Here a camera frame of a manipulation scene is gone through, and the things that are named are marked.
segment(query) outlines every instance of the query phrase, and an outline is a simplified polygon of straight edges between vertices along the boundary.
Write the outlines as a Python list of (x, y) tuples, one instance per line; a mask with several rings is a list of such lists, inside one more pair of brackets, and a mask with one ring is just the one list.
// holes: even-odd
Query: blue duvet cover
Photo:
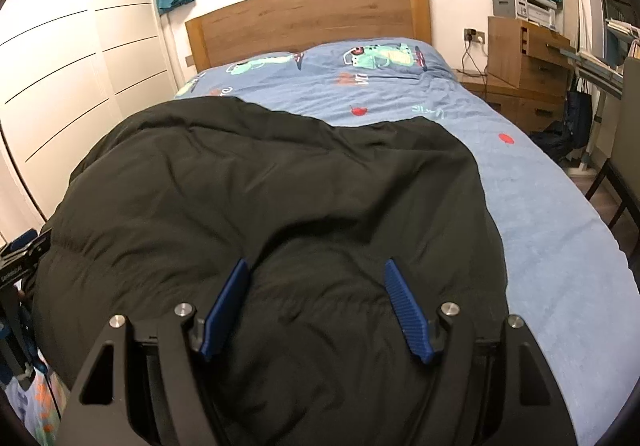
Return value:
[(424, 116), (465, 143), (502, 235), (510, 311), (545, 352), (580, 445), (604, 434), (640, 377), (640, 295), (626, 258), (562, 170), (467, 92), (434, 48), (395, 38), (265, 54), (201, 72), (178, 92), (202, 95), (334, 126)]

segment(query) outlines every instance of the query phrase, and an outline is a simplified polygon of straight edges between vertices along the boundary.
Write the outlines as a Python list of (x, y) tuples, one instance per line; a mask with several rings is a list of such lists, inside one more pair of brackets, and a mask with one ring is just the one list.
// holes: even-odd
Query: wooden nightstand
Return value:
[(482, 77), (456, 71), (462, 86), (527, 134), (561, 121), (571, 64), (557, 48), (574, 51), (570, 41), (526, 21), (493, 17), (488, 40), (486, 86)]
[(542, 131), (553, 121), (562, 121), (564, 97), (518, 89), (494, 76), (487, 77), (485, 95), (482, 77), (465, 76), (457, 70), (454, 73), (469, 92), (485, 100), (526, 134)]

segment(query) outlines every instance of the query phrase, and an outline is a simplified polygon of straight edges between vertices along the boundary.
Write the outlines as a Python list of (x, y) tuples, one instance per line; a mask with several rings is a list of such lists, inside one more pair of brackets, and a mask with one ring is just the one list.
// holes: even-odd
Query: bed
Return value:
[(198, 74), (177, 98), (238, 96), (334, 126), (424, 116), (471, 150), (510, 312), (545, 352), (578, 442), (596, 444), (640, 377), (638, 288), (571, 180), (431, 47), (429, 0), (248, 0), (186, 27)]

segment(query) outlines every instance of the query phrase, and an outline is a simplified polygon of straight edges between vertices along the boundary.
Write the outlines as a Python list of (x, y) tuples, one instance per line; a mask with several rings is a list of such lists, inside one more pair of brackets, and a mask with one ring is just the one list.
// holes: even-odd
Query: plug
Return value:
[(465, 29), (465, 41), (471, 43), (476, 35), (476, 29)]
[(465, 29), (465, 43), (466, 42), (476, 42), (484, 45), (486, 37), (484, 36), (484, 32), (477, 31), (476, 29)]

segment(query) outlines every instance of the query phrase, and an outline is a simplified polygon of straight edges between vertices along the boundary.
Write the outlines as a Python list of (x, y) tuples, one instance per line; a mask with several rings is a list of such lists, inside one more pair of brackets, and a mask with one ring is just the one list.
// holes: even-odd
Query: wooden headboard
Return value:
[(429, 0), (246, 0), (186, 22), (200, 72), (265, 52), (405, 37), (431, 44)]

